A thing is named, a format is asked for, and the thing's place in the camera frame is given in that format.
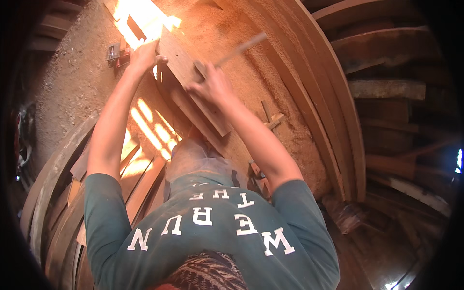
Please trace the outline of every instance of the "person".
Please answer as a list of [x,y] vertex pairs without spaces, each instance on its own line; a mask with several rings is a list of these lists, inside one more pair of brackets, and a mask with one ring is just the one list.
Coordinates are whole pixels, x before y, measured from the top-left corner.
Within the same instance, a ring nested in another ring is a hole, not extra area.
[[335,289],[334,244],[298,165],[236,97],[220,68],[185,89],[215,104],[266,175],[272,204],[247,190],[232,162],[195,128],[173,149],[165,202],[132,229],[119,163],[131,101],[159,62],[146,41],[108,99],[90,142],[85,180],[87,255],[100,289]]

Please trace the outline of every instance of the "person's right hand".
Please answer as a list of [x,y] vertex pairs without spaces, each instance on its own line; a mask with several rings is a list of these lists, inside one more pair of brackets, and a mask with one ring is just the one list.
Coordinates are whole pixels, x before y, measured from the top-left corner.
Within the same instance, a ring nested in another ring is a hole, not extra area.
[[227,107],[231,99],[235,99],[232,84],[220,67],[212,63],[206,64],[206,80],[202,83],[190,83],[185,89],[197,94],[219,108]]

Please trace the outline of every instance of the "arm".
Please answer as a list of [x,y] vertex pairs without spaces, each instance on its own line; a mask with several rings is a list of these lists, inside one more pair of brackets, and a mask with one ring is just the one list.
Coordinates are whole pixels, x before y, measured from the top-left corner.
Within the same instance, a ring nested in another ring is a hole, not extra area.
[[207,64],[207,79],[186,89],[217,105],[266,175],[271,191],[290,180],[303,180],[300,168],[277,137],[235,96],[220,68]]
[[104,173],[119,181],[119,164],[124,143],[129,109],[143,74],[158,61],[167,58],[156,56],[158,40],[145,41],[130,56],[130,65],[108,99],[90,141],[87,176]]

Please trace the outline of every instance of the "ground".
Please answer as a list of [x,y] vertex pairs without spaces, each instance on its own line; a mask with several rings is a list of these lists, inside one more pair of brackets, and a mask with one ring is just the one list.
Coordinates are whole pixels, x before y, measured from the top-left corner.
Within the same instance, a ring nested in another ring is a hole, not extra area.
[[[156,0],[154,3],[167,16],[182,19],[179,29],[173,33],[193,58],[218,60],[251,37],[240,24],[239,15],[220,9],[212,1],[176,1],[174,5],[172,1]],[[44,70],[41,84],[32,91],[38,104],[37,146],[33,153],[36,169],[43,167],[73,126],[93,111],[103,109],[122,74],[114,76],[107,66],[106,50],[109,44],[120,39],[109,12],[100,1],[94,0],[62,40]],[[270,81],[257,71],[249,53],[227,62],[223,70],[239,98],[263,122],[267,120],[261,100],[267,101],[272,114],[285,114],[283,123],[277,127],[279,140],[298,163],[315,196],[327,193],[331,185],[325,168],[311,133],[285,87],[279,92],[270,91],[267,85]],[[278,75],[272,81],[281,82]],[[178,141],[174,130],[185,136],[188,126],[172,113],[160,96],[154,78],[147,74],[132,103],[128,132],[139,137],[144,149],[168,159]],[[230,140],[225,157],[246,172],[249,153],[235,132],[231,133]]]

